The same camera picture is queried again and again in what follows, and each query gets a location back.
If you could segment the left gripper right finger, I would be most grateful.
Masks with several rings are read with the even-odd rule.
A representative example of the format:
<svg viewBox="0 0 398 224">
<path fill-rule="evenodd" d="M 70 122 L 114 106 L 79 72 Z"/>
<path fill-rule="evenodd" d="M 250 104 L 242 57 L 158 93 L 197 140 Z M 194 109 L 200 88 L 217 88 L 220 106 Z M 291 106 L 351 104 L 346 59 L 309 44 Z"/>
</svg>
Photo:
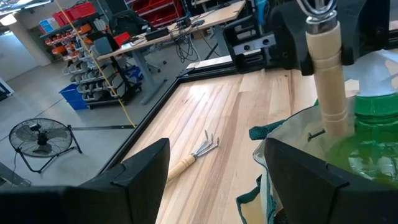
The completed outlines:
<svg viewBox="0 0 398 224">
<path fill-rule="evenodd" d="M 397 191 L 274 138 L 264 157 L 291 223 L 397 223 Z"/>
</svg>

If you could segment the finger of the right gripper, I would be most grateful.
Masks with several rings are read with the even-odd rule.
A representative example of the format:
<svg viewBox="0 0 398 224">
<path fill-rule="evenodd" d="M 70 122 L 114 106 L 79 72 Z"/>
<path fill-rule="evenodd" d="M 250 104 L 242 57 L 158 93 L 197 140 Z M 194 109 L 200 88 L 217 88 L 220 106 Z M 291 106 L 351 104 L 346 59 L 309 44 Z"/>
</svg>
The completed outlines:
<svg viewBox="0 0 398 224">
<path fill-rule="evenodd" d="M 363 55 L 387 45 L 390 0 L 338 0 L 336 9 L 343 65 L 352 65 Z"/>
<path fill-rule="evenodd" d="M 271 11 L 271 27 L 281 67 L 300 70 L 303 76 L 310 76 L 313 64 L 305 37 L 306 18 L 297 1 L 285 2 Z"/>
</svg>

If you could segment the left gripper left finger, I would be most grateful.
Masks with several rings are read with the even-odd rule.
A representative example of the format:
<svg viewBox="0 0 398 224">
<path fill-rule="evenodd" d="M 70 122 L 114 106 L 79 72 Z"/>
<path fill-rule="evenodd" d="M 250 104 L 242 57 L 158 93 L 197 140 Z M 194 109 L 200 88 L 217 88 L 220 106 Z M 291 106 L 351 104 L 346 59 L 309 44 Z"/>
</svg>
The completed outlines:
<svg viewBox="0 0 398 224">
<path fill-rule="evenodd" d="M 1 223 L 155 223 L 169 160 L 161 138 L 77 187 L 2 189 Z"/>
</svg>

